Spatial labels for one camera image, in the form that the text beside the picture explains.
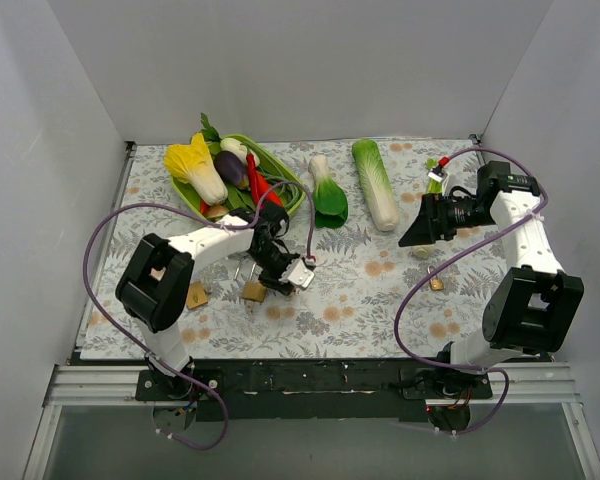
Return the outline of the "tiny brass padlock with key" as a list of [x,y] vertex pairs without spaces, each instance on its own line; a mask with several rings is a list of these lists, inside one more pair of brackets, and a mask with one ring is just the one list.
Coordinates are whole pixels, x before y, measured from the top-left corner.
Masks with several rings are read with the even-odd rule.
[[435,267],[433,265],[429,265],[427,267],[427,273],[431,274],[431,278],[429,279],[429,287],[432,291],[443,291],[444,283],[437,275],[433,274],[434,270]]

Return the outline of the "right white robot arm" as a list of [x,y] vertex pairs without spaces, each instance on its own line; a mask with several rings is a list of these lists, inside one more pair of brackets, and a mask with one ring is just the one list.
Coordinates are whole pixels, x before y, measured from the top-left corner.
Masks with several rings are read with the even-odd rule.
[[540,216],[547,198],[530,173],[514,173],[490,161],[477,171],[477,189],[452,188],[426,194],[419,213],[400,239],[402,247],[449,241],[459,230],[498,228],[507,271],[488,300],[481,327],[448,343],[432,365],[434,389],[455,397],[477,375],[524,354],[555,353],[563,345],[584,295],[583,281],[565,272],[554,256]]

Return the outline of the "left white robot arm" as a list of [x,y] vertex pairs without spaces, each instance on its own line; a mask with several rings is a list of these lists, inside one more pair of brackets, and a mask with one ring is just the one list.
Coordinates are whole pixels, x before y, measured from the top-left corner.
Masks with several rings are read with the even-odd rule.
[[140,328],[152,382],[173,400],[193,386],[186,370],[192,359],[181,338],[178,319],[185,308],[192,277],[234,254],[247,254],[261,268],[259,282],[289,295],[306,289],[315,265],[291,253],[279,236],[289,226],[283,207],[267,201],[258,214],[239,208],[218,222],[188,234],[142,238],[117,287],[116,298]]

